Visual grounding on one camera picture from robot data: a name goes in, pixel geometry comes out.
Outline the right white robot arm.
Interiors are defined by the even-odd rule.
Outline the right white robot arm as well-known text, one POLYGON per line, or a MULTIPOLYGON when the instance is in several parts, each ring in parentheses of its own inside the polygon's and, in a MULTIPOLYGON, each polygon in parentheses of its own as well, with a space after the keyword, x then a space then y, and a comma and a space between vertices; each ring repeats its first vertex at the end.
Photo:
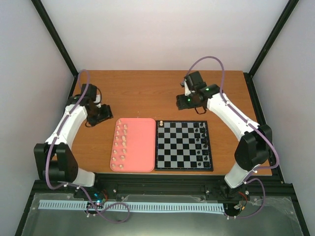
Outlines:
POLYGON ((185 92, 176 97, 179 110, 196 110, 201 107, 205 112, 214 113, 238 140, 234 153, 235 164, 225 175, 220 187, 223 196, 227 198, 232 189, 247 183, 249 176, 275 154, 272 130, 268 125, 260 125, 241 112, 221 87, 216 84, 208 86, 198 71, 187 74, 181 86, 185 92))

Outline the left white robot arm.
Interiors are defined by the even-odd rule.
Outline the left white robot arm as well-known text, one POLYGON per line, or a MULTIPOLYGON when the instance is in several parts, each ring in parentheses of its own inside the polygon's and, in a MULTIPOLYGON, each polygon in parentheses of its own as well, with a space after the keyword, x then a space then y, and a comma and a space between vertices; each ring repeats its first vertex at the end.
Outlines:
POLYGON ((95 181, 95 173, 79 168, 72 153, 72 144, 82 123, 94 127, 113 118, 109 105, 102 104, 102 94, 95 85, 83 84, 81 93, 71 96, 66 103, 63 116, 50 137, 34 147, 37 172, 41 180, 51 185, 52 181, 62 185, 74 184, 85 187, 92 198, 102 194, 102 185, 95 181))

